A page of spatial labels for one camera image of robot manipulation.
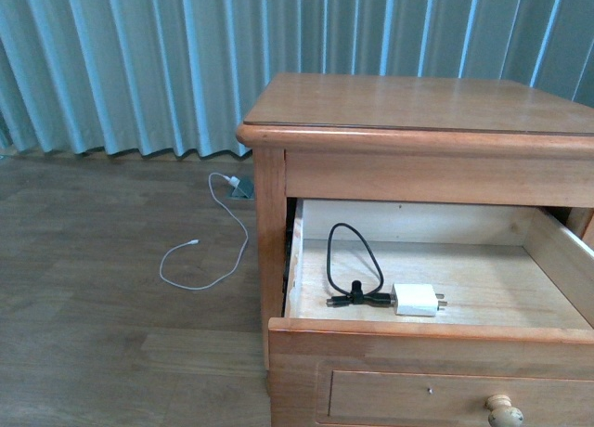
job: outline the black charging cable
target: black charging cable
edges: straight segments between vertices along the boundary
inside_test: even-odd
[[[367,294],[363,293],[361,288],[361,282],[359,280],[354,280],[351,283],[351,291],[345,291],[339,286],[334,283],[332,279],[331,273],[331,255],[332,255],[332,237],[334,236],[334,231],[338,227],[346,227],[347,229],[352,230],[359,239],[363,242],[363,245],[368,250],[369,257],[371,257],[371,261],[375,265],[376,269],[378,270],[378,274],[380,275],[380,285],[373,290],[368,292]],[[326,254],[326,275],[328,276],[328,283],[332,288],[338,291],[342,295],[332,296],[327,301],[326,304],[328,306],[347,306],[349,304],[371,304],[374,306],[390,306],[392,304],[392,296],[386,292],[378,292],[383,287],[383,273],[381,272],[380,264],[375,258],[373,251],[369,247],[369,244],[365,240],[365,238],[361,235],[361,233],[356,230],[351,225],[347,225],[346,223],[337,223],[332,227],[330,233],[328,235],[328,250]]]

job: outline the nightstand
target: nightstand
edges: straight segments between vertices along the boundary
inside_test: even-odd
[[[275,427],[592,425],[594,252],[541,208],[594,208],[593,109],[510,81],[280,74],[238,139]],[[344,220],[387,286],[446,290],[443,314],[327,308]]]

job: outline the power adapter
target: power adapter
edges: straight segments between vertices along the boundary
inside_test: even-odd
[[[436,294],[432,285],[393,284],[390,293],[394,302],[394,312],[398,316],[435,317],[447,302],[443,294]]]

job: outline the nightstand leg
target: nightstand leg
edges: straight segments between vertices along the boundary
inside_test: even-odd
[[[280,317],[283,303],[287,197],[283,149],[254,149],[254,185],[258,227],[258,266],[262,296],[262,334],[268,368],[268,320]]]

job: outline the drawer front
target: drawer front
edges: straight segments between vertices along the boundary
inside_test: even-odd
[[[524,426],[593,425],[588,331],[273,318],[269,339],[274,427],[487,426],[493,395]]]
[[[487,425],[485,401],[506,395],[524,426],[592,425],[594,382],[334,370],[319,421],[353,425]]]

